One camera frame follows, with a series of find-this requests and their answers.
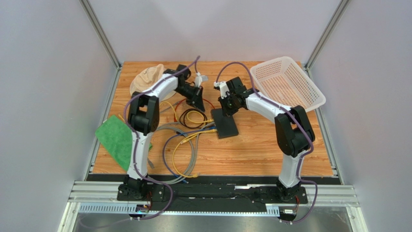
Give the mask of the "black network switch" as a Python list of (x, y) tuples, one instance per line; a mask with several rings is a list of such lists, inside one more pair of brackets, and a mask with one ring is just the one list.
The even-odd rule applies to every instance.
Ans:
[(219, 139), (238, 136), (239, 132), (232, 116), (224, 116), (221, 108), (212, 109), (211, 116), (215, 123)]

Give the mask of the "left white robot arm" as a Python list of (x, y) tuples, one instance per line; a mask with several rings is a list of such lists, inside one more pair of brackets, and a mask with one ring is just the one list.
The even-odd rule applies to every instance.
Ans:
[(187, 82), (191, 71), (185, 65), (176, 70), (167, 69), (148, 89), (136, 92), (127, 103), (127, 124), (132, 129), (132, 156), (127, 175), (119, 190), (144, 195), (147, 191), (147, 158), (149, 144), (160, 122), (160, 101), (175, 91), (186, 98), (186, 103), (205, 111), (203, 87), (207, 77), (196, 73), (194, 83)]

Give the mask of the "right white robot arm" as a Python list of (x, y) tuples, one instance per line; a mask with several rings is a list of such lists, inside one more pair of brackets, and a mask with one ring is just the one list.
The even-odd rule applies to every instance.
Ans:
[(244, 108), (260, 114), (275, 124), (277, 143), (283, 152), (277, 187), (284, 195), (295, 193), (301, 185), (303, 157), (313, 150), (315, 135), (305, 109), (289, 107), (262, 95), (255, 88), (247, 89), (239, 77), (214, 82), (224, 116), (232, 116)]

